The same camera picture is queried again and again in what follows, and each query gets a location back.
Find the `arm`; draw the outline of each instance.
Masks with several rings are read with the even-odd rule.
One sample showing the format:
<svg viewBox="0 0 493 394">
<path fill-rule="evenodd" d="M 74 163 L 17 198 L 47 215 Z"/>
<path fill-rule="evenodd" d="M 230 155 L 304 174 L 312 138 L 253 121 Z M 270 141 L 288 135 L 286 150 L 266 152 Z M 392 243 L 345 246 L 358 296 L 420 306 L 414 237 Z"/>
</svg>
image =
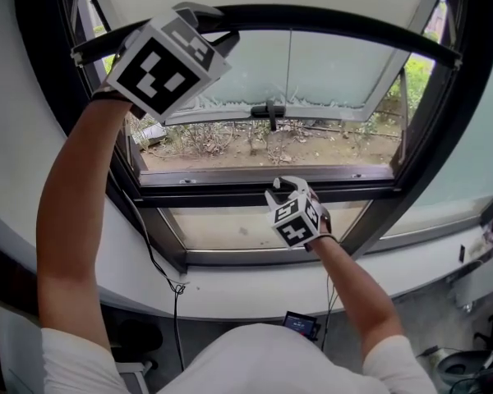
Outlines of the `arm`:
<svg viewBox="0 0 493 394">
<path fill-rule="evenodd" d="M 130 104 L 90 103 L 46 180 L 36 224 L 40 322 L 109 350 L 95 258 L 117 133 Z"/>
<path fill-rule="evenodd" d="M 325 224 L 322 224 L 321 232 L 328 232 Z M 349 321 L 362 339 L 364 358 L 380 341 L 403 334 L 391 299 L 337 242 L 320 238 L 310 244 L 332 279 Z"/>
</svg>

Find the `soil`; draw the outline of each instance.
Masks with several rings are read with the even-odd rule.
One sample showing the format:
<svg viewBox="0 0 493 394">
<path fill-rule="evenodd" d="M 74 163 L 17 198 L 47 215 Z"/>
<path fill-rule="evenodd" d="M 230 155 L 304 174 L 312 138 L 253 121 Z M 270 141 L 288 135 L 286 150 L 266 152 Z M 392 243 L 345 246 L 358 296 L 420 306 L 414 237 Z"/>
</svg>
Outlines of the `soil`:
<svg viewBox="0 0 493 394">
<path fill-rule="evenodd" d="M 379 124 L 376 133 L 399 135 L 399 127 L 395 124 Z M 269 151 L 262 140 L 254 140 L 254 150 L 251 151 L 247 132 L 238 130 L 235 139 L 221 153 L 215 149 L 212 153 L 200 156 L 194 148 L 185 148 L 184 153 L 175 153 L 168 144 L 156 144 L 149 147 L 148 151 L 141 152 L 141 155 L 151 171 L 274 165 L 361 165 L 389 163 L 400 143 L 399 138 L 383 135 L 308 129 L 302 129 L 299 136 L 277 131 L 269 139 Z"/>
</svg>

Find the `open window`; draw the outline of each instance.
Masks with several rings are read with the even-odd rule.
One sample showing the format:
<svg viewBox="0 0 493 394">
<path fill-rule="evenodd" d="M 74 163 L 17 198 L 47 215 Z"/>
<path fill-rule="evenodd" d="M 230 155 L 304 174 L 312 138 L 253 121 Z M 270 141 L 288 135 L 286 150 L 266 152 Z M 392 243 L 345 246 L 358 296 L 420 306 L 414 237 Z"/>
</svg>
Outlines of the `open window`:
<svg viewBox="0 0 493 394">
<path fill-rule="evenodd" d="M 316 260 L 265 224 L 263 193 L 281 175 L 307 179 L 349 253 L 371 252 L 444 164 L 493 62 L 493 0 L 55 1 L 67 37 L 59 62 L 83 104 L 123 39 L 161 7 L 215 6 L 223 18 L 201 20 L 200 32 L 240 34 L 227 75 L 164 124 L 128 114 L 117 141 L 108 193 L 116 203 L 128 194 L 179 270 Z M 50 99 L 71 129 L 80 104 Z"/>
</svg>

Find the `person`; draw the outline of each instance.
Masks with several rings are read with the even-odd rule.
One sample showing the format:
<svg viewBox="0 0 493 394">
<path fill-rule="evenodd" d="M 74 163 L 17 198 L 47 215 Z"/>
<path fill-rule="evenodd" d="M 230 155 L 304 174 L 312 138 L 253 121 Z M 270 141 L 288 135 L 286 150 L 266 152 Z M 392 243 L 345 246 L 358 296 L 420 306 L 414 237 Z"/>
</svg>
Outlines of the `person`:
<svg viewBox="0 0 493 394">
<path fill-rule="evenodd" d="M 110 353 L 95 257 L 110 159 L 130 106 L 120 100 L 90 102 L 58 154 L 40 199 L 37 274 L 47 393 L 127 392 Z M 311 247 L 361 338 L 362 375 L 335 366 L 293 330 L 254 324 L 221 336 L 161 393 L 435 393 L 380 286 L 336 241 L 324 237 Z"/>
</svg>

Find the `floor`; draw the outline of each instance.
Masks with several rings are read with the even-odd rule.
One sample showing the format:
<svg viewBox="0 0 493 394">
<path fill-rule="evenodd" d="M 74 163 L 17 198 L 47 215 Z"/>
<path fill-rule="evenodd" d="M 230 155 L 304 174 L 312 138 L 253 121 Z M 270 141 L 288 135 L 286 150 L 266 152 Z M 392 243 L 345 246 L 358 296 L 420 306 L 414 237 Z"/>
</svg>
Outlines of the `floor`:
<svg viewBox="0 0 493 394">
<path fill-rule="evenodd" d="M 447 278 L 394 300 L 415 354 L 418 355 L 434 345 L 460 350 L 483 348 L 481 341 L 473 342 L 472 336 L 474 332 L 489 334 L 487 318 L 493 314 L 493 293 L 476 302 L 468 313 L 454 306 L 449 290 L 450 279 Z M 108 308 L 104 312 L 108 330 L 112 329 L 111 333 L 117 323 L 128 318 L 139 317 L 159 325 L 164 343 L 159 350 L 149 355 L 159 364 L 157 370 L 150 371 L 146 376 L 150 392 L 158 391 L 180 373 L 172 319 L 142 316 Z M 321 317 L 320 321 L 323 324 L 325 316 Z M 179 332 L 186 364 L 190 364 L 212 341 L 240 325 L 246 324 L 180 320 Z M 331 315 L 325 353 L 336 365 L 354 372 L 361 371 L 362 360 L 359 355 L 357 335 L 343 312 Z M 421 363 L 431 374 L 428 363 L 423 358 Z M 437 387 L 439 391 L 446 392 L 444 388 L 440 390 L 438 383 Z"/>
</svg>

